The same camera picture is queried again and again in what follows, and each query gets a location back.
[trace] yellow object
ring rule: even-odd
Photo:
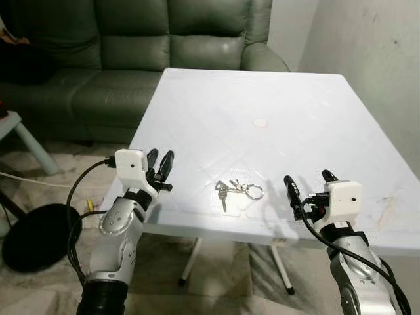
[[[94,211],[94,210],[95,210],[95,207],[94,207],[94,205],[93,205],[92,200],[90,200],[90,199],[86,199],[86,202],[87,202],[87,209],[88,209],[89,211]]]

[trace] floor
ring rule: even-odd
[[[70,189],[66,186],[88,166],[124,147],[47,142],[46,149],[61,168],[58,174],[47,177],[17,141],[6,139],[1,144],[0,171],[64,186],[0,175],[0,188],[25,211],[46,203],[64,203]],[[80,213],[86,212],[87,199],[99,206],[114,175],[115,170],[106,167],[93,171],[76,191],[72,205]],[[98,236],[97,224],[93,217],[83,223],[77,250],[84,269]],[[342,314],[325,251],[279,249],[296,290],[296,295],[289,296],[266,246],[226,240],[204,240],[188,282],[179,287],[177,282],[193,242],[190,238],[143,235],[126,314]],[[417,261],[406,263],[417,266]],[[36,274],[13,272],[0,259],[0,315],[75,314],[80,297],[81,286],[67,258]]]

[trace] stool leg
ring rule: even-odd
[[[196,238],[196,243],[194,244],[194,249],[192,250],[190,259],[188,260],[184,272],[182,273],[182,276],[178,282],[179,286],[184,286],[188,276],[190,275],[190,271],[192,268],[192,265],[194,264],[194,261],[196,261],[197,255],[200,252],[201,243],[203,241],[203,238]]]
[[[32,152],[33,156],[37,159],[39,164],[48,175],[53,175],[58,171],[58,165],[52,159],[52,157],[44,150],[44,148],[38,143],[38,141],[31,135],[31,133],[19,123],[14,130],[18,133],[24,144]]]
[[[291,285],[289,277],[287,276],[287,272],[286,272],[286,269],[284,268],[282,259],[278,255],[277,247],[274,245],[271,245],[271,252],[273,253],[274,260],[276,261],[278,271],[280,272],[280,275],[282,276],[282,280],[283,280],[284,286],[286,287],[287,293],[290,295],[294,295],[295,290]]]

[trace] leather couch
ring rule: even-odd
[[[0,83],[0,100],[41,138],[129,142],[165,68],[287,71],[266,46],[271,4],[9,0],[9,31],[61,68],[42,85]]]

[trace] wall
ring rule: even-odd
[[[420,314],[420,258],[382,257],[394,271],[398,285],[406,294],[413,314]]]
[[[420,178],[419,0],[320,0],[300,71],[343,74]]]
[[[296,71],[318,0],[273,0],[268,46]]]

